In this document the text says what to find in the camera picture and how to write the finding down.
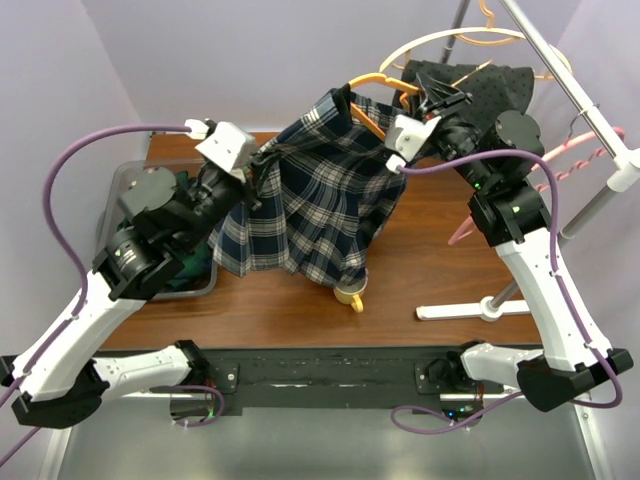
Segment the navy white plaid skirt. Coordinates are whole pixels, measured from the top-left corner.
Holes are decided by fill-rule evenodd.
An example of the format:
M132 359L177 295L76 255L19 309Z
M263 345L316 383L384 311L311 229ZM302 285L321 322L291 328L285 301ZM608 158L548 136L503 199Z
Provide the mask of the navy white plaid skirt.
M352 105L382 130L401 112L343 86L265 143L252 161L259 205L236 205L209 238L219 266L238 277L281 268L328 288L366 277L367 250L407 181Z

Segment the orange hanger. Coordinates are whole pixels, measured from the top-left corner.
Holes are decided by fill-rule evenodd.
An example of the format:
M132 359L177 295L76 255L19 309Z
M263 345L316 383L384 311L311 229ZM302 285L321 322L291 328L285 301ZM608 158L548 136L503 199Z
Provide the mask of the orange hanger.
M421 93L421 89L410 83L406 83L397 78L388 76L382 72L371 72L357 76L345 83L350 93L355 93L370 100L370 104L392 106L393 93L382 94L380 89L385 87L406 97L416 97ZM380 127L378 120L371 117L364 101L358 103L356 100L349 100L349 114L359 125L365 127L379 140L385 139L385 131Z

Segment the green plaid skirt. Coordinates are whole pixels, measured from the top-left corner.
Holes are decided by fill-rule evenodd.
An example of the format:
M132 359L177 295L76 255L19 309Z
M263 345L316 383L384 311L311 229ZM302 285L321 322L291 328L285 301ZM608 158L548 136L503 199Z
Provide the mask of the green plaid skirt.
M185 189L192 186L196 180L186 170L179 171L175 175L178 185ZM128 227L129 224L128 220L123 219L117 224L115 231L122 230ZM210 283L213 261L211 251L207 245L201 243L192 255L184 257L181 261L184 264L184 268L176 277L165 284L158 295L194 291Z

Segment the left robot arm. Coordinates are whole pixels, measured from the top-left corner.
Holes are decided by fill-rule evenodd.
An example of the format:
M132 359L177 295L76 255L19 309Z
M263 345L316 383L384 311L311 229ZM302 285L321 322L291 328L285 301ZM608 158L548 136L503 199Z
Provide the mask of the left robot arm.
M205 387L210 364L191 340L124 358L95 354L183 270L233 207L254 199L255 191L248 161L225 170L206 159L189 183L165 167L140 171L117 200L124 227L96 255L76 298L32 347L1 359L2 384L19 392L11 405L17 422L65 429L129 393Z

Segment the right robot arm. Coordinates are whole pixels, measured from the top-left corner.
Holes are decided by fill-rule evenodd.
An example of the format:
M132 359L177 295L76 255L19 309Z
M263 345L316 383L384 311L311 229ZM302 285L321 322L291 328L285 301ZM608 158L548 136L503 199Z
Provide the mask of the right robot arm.
M544 153L536 121L497 102L476 114L471 94L426 73L416 83L423 94L413 113L434 123L429 145L473 187L472 221L512 274L542 341L539 350L471 341L431 362L426 378L459 393L482 381L514 386L543 412L616 383L633 367L631 354L592 320L561 257L558 206L545 205L527 179Z

